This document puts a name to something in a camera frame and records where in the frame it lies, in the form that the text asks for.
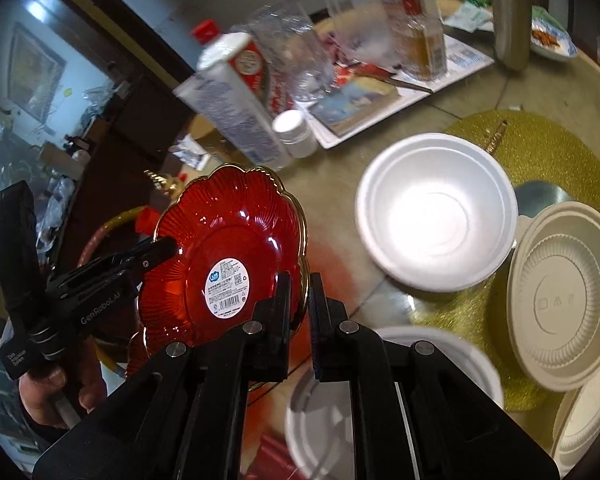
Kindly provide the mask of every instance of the picture frame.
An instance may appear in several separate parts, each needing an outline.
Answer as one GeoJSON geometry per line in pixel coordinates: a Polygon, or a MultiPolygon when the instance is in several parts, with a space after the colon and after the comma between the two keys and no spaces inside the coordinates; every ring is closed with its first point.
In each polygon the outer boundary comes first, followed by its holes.
{"type": "Polygon", "coordinates": [[[9,54],[7,97],[46,123],[66,61],[21,23],[15,23],[9,54]]]}

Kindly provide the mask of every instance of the paper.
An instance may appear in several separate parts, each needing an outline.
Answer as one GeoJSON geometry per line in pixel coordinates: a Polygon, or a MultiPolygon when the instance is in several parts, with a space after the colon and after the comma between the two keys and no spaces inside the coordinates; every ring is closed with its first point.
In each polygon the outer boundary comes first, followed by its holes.
{"type": "Polygon", "coordinates": [[[444,20],[443,23],[449,27],[475,32],[477,28],[491,19],[492,15],[488,10],[476,7],[469,2],[463,2],[458,10],[444,20]]]}
{"type": "Polygon", "coordinates": [[[493,30],[493,22],[484,22],[478,30],[484,30],[485,32],[494,32],[493,30]]]}

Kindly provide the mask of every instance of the white foam bowl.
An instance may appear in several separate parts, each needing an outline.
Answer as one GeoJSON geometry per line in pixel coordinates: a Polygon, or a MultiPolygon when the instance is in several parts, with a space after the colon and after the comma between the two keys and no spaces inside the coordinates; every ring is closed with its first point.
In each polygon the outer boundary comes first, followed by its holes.
{"type": "Polygon", "coordinates": [[[356,224],[367,251],[407,285],[453,292],[493,274],[511,250],[518,205],[497,161],[467,140],[420,134],[366,168],[356,224]]]}
{"type": "Polygon", "coordinates": [[[518,362],[549,390],[584,386],[600,369],[600,213],[554,204],[518,240],[507,285],[518,362]]]}

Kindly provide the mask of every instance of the plate of food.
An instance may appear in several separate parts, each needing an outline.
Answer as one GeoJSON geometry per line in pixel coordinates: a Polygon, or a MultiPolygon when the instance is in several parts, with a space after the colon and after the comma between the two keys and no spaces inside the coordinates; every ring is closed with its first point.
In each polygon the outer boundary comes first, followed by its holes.
{"type": "Polygon", "coordinates": [[[162,236],[174,238],[178,251],[144,277],[131,372],[171,341],[204,344],[251,319],[256,302],[273,295],[279,272],[291,275],[291,329],[300,325],[306,221],[273,171],[223,164],[193,180],[160,217],[154,238],[162,236]]]}
{"type": "Polygon", "coordinates": [[[571,37],[542,18],[531,20],[531,50],[556,61],[567,61],[578,55],[571,37]]]}

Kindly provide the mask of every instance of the metal spoon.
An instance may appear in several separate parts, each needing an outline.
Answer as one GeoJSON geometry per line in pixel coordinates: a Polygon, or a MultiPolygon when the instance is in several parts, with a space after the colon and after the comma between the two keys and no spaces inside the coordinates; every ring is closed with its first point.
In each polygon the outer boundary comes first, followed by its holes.
{"type": "Polygon", "coordinates": [[[560,202],[573,201],[560,186],[545,180],[530,180],[514,190],[518,202],[518,214],[533,218],[543,209],[560,202]]]}

